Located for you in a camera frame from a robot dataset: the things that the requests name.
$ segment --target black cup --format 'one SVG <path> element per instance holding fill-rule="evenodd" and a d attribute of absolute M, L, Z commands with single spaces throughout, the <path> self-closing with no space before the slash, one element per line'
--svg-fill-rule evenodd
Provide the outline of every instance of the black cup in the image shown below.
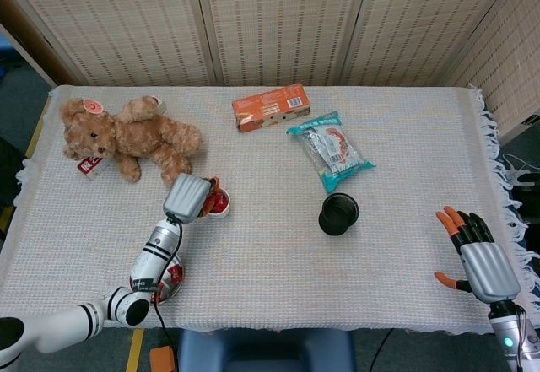
<path fill-rule="evenodd" d="M 333 193 L 322 203 L 319 225 L 327 235 L 342 235 L 358 219 L 358 203 L 345 193 Z"/>

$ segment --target teddy bear tag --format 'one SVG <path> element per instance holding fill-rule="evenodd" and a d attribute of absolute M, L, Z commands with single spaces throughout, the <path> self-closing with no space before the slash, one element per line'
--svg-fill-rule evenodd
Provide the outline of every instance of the teddy bear tag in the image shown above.
<path fill-rule="evenodd" d="M 95 115 L 98 115 L 103 111 L 103 105 L 97 100 L 85 99 L 83 100 L 83 107 L 87 112 Z"/>

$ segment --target brown teddy bear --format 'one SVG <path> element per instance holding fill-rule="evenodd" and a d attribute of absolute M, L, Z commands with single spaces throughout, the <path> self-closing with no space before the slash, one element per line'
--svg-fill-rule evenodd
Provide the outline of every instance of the brown teddy bear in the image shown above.
<path fill-rule="evenodd" d="M 99 103 L 100 109 L 89 109 L 87 101 L 67 100 L 60 108 L 66 125 L 67 145 L 63 150 L 66 157 L 76 160 L 113 157 L 122 176 L 131 182 L 141 176 L 137 157 L 159 164 L 161 178 L 167 186 L 181 172 L 192 172 L 187 157 L 201 146 L 201 133 L 194 126 L 160 115 L 157 98 L 144 96 L 132 100 L 114 116 L 103 111 Z"/>

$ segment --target blue and white package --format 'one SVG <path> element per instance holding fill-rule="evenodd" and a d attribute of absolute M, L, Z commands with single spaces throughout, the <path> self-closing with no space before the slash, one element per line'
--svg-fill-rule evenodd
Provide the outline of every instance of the blue and white package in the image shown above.
<path fill-rule="evenodd" d="M 291 127 L 287 134 L 300 137 L 327 192 L 348 176 L 375 167 L 348 140 L 336 111 Z"/>

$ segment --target woven tablecloth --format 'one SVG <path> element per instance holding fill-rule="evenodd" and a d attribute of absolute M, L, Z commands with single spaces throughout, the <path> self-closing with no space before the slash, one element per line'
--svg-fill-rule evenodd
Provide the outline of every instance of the woven tablecloth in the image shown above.
<path fill-rule="evenodd" d="M 530 254 L 517 244 L 524 227 L 505 208 L 512 202 L 479 90 L 306 88 L 310 117 L 339 111 L 348 135 L 377 165 L 339 184 L 337 191 L 357 200 L 359 220 L 338 237 L 319 229 L 327 194 L 300 144 L 285 134 L 306 117 L 237 132 L 231 101 L 263 90 L 55 89 L 0 254 L 0 315 L 45 315 L 128 285 L 132 264 L 164 217 L 159 168 L 143 159 L 135 184 L 115 165 L 89 181 L 62 156 L 58 106 L 88 97 L 116 113 L 130 99 L 154 94 L 167 104 L 166 115 L 200 127 L 204 149 L 192 159 L 194 174 L 219 176 L 232 198 L 227 218 L 185 227 L 186 279 L 161 305 L 168 326 L 486 332 L 488 306 L 433 276 L 464 276 L 435 217 L 445 205 L 486 219 L 521 282 L 517 301 L 539 324 L 530 293 L 536 278 L 525 266 Z M 158 325 L 151 311 L 143 326 Z"/>

